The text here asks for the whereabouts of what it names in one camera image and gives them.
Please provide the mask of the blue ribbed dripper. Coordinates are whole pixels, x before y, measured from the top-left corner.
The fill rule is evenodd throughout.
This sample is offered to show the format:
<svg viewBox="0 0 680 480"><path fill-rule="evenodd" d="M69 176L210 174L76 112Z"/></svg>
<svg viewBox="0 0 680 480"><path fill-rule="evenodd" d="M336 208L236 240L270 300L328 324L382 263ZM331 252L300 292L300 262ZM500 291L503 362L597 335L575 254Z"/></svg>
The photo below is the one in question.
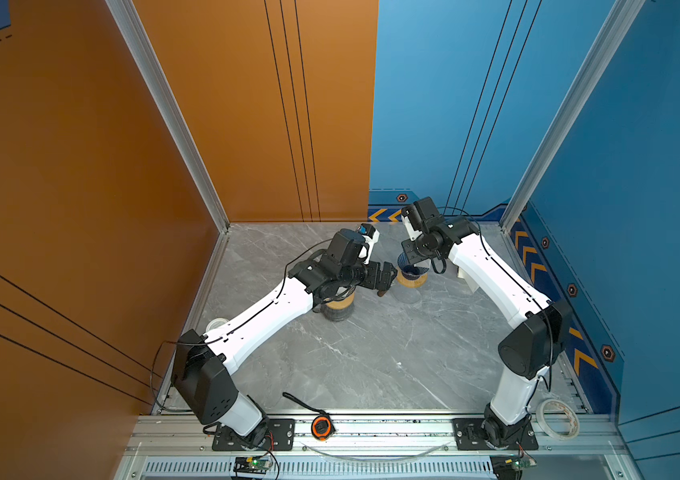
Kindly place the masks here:
<svg viewBox="0 0 680 480"><path fill-rule="evenodd" d="M401 253L397 259L398 269L403 278L410 281L415 281L427 274L428 267L419 267L411 264L405 253Z"/></svg>

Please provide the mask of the wooden ring holder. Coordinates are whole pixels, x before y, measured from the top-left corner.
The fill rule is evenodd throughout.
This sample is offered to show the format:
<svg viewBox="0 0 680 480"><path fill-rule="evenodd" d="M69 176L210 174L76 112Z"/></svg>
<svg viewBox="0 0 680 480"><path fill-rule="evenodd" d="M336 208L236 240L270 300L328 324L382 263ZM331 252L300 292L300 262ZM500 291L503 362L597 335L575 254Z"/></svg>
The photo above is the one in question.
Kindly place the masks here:
<svg viewBox="0 0 680 480"><path fill-rule="evenodd" d="M397 281L399 284L406 288L417 289L422 287L428 280L428 274L424 273L422 275L410 275L405 274L403 271L399 271L397 275Z"/></svg>
<svg viewBox="0 0 680 480"><path fill-rule="evenodd" d="M326 307L327 309L332 309L332 310L345 310L347 308L350 308L353 305L354 298L355 298L355 296L352 295L352 296L345 298L343 300L336 300L336 301L328 302L328 303L324 304L324 307Z"/></svg>

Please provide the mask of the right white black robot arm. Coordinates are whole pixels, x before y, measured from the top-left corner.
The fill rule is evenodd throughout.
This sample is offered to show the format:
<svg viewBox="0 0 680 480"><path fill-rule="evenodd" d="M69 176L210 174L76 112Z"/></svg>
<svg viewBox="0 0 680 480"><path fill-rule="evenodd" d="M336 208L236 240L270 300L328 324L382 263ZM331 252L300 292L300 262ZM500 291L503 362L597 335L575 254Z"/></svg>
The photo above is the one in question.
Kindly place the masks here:
<svg viewBox="0 0 680 480"><path fill-rule="evenodd" d="M431 198L404 207L402 222L408 232L402 242L408 264L451 262L510 325L498 345L503 371L485 408L482 430L492 448L519 445L531 430L529 406L538 385L551 385L551 369L566 350L572 309L550 300L514 271L490 248L477 222L442 214Z"/></svg>

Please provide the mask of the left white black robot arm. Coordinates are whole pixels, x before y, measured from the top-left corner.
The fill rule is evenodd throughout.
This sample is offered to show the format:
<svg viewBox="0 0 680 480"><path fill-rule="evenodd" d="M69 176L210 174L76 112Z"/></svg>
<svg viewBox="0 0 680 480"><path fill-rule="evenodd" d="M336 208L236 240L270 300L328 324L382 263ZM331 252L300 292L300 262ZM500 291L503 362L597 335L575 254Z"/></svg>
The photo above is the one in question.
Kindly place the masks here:
<svg viewBox="0 0 680 480"><path fill-rule="evenodd" d="M311 247L285 268L273 291L227 323L200 334L185 332L175 343L171 385L204 426L227 427L248 447L269 437L269 418L232 375L284 326L321 305L341 302L358 288L385 293L395 265L371 259L380 233L368 223L343 228L326 249Z"/></svg>

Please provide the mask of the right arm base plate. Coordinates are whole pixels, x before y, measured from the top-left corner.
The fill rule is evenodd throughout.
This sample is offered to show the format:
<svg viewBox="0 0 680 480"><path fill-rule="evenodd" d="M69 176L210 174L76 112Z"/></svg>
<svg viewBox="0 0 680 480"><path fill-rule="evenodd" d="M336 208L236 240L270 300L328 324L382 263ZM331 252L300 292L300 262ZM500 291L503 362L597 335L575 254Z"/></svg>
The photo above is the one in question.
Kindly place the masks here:
<svg viewBox="0 0 680 480"><path fill-rule="evenodd" d="M530 416L511 426L494 418L456 418L452 420L452 427L460 451L539 449Z"/></svg>

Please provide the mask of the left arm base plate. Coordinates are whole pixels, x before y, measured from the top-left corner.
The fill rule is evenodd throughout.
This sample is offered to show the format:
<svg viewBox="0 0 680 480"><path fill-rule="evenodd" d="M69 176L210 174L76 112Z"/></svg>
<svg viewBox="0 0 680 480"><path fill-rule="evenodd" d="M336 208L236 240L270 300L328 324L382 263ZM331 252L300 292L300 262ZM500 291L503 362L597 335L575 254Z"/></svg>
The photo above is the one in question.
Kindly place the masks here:
<svg viewBox="0 0 680 480"><path fill-rule="evenodd" d="M293 418L270 418L247 436L238 435L232 428L221 426L214 434L214 451L291 451L296 422Z"/></svg>

